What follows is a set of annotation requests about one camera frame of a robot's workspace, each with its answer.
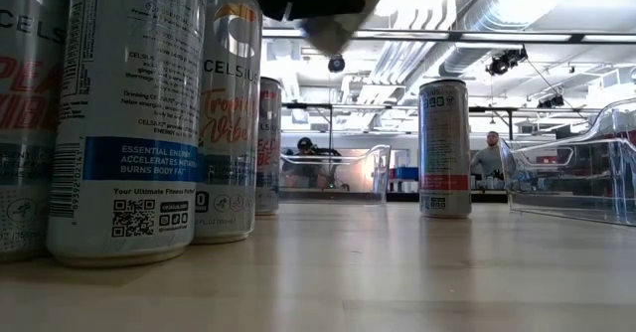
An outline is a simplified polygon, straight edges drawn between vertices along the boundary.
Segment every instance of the table surface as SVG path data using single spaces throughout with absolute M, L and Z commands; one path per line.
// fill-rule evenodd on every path
M 473 206 L 283 205 L 244 242 L 135 268 L 0 265 L 3 331 L 629 331 L 636 231 Z

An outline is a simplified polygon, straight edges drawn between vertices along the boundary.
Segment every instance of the clear plastic bin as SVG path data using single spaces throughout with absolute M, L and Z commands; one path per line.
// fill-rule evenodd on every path
M 504 142 L 512 211 L 636 225 L 636 99 L 605 107 L 587 133 Z
M 361 156 L 281 155 L 281 203 L 384 204 L 391 147 L 378 145 Z

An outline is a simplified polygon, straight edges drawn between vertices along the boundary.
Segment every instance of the gray shirt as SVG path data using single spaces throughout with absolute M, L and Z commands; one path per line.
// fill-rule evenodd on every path
M 470 162 L 470 167 L 474 168 L 477 165 L 481 165 L 484 178 L 492 175 L 496 170 L 503 171 L 499 146 L 488 147 L 477 152 Z

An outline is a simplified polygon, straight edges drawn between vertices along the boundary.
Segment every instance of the can lid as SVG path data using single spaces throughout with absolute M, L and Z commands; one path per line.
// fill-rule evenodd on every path
M 430 82 L 430 83 L 425 83 L 423 85 L 421 85 L 419 87 L 420 90 L 422 90 L 424 87 L 431 85 L 431 84 L 436 84 L 436 83 L 461 83 L 463 85 L 466 85 L 466 82 L 460 80 L 460 79 L 442 79 L 442 80 L 436 80 L 434 82 Z
M 261 80 L 261 81 L 271 81 L 271 82 L 275 82 L 275 83 L 281 84 L 279 80 L 277 80 L 277 79 L 272 79 L 272 78 L 267 78 L 267 77 L 260 77 L 260 80 Z

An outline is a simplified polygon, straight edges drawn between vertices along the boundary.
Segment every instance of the silver can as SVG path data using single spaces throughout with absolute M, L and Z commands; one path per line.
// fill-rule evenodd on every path
M 419 210 L 466 218 L 470 205 L 468 90 L 459 80 L 419 88 Z
M 253 229 L 261 27 L 256 0 L 208 0 L 198 244 L 243 240 Z
M 256 214 L 258 216 L 273 215 L 278 210 L 281 105 L 282 85 L 280 82 L 261 78 L 256 159 Z
M 49 237 L 75 266 L 181 254 L 194 235 L 205 0 L 71 0 Z
M 0 262 L 46 251 L 69 0 L 0 0 Z

